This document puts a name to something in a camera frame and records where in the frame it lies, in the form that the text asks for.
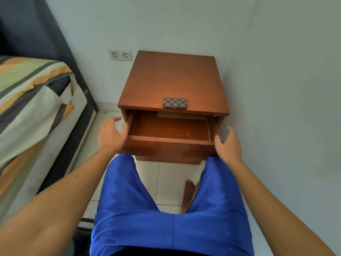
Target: hand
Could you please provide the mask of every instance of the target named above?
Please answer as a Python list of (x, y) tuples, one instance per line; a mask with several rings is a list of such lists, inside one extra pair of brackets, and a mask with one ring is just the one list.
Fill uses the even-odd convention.
[(105, 150), (110, 155), (114, 156), (124, 145), (128, 135), (128, 125), (123, 124), (122, 131), (118, 132), (115, 122), (121, 120), (121, 117), (112, 117), (106, 119), (98, 133), (98, 144), (100, 150)]
[(225, 143), (221, 142), (218, 135), (214, 137), (214, 143), (220, 159), (231, 168), (233, 165), (243, 163), (243, 160), (241, 159), (241, 145), (236, 131), (232, 127), (227, 127), (227, 129), (228, 137)]

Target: white wall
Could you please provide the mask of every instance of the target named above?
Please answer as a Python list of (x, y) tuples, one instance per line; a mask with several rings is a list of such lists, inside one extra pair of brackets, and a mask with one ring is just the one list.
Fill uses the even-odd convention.
[[(256, 0), (223, 77), (243, 158), (341, 255), (341, 0)], [(249, 213), (256, 255), (271, 255)]]
[(46, 0), (98, 102), (117, 103), (133, 62), (108, 48), (215, 56), (221, 76), (254, 0)]
[(99, 102), (118, 102), (132, 66), (108, 48), (215, 56), (245, 162), (341, 255), (340, 0), (47, 2)]

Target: checkered eyeglass case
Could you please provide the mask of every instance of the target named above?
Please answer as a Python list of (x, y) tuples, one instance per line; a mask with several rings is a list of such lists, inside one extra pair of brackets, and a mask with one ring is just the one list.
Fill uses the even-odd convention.
[(179, 108), (181, 110), (187, 109), (187, 100), (185, 98), (164, 98), (164, 108)]

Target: nightstand top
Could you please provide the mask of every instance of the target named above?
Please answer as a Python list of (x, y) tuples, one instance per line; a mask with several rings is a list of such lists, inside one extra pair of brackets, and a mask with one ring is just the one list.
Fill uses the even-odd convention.
[(139, 51), (118, 107), (172, 110), (163, 108), (165, 97), (187, 99), (179, 113), (229, 114), (214, 57)]

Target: open drawer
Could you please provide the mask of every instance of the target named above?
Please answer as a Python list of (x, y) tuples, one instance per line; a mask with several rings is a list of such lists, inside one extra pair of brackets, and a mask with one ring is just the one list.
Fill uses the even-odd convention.
[(200, 163), (216, 156), (213, 116), (131, 110), (128, 137), (119, 153), (138, 160)]

